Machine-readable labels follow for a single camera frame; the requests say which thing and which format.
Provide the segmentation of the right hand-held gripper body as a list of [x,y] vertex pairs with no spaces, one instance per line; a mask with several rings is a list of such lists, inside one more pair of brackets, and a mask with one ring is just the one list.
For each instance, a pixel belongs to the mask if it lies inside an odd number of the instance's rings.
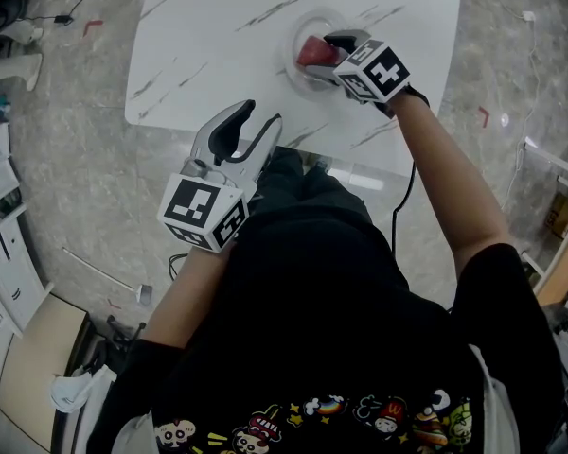
[[334,77],[361,103],[386,106],[410,79],[410,72],[385,42],[368,39],[334,70]]

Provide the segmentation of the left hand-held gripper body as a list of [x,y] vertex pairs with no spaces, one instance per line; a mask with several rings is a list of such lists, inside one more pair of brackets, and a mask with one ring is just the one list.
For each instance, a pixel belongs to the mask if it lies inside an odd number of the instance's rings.
[[257,158],[217,163],[214,154],[196,151],[170,175],[157,219],[175,238],[219,253],[249,218],[259,174]]

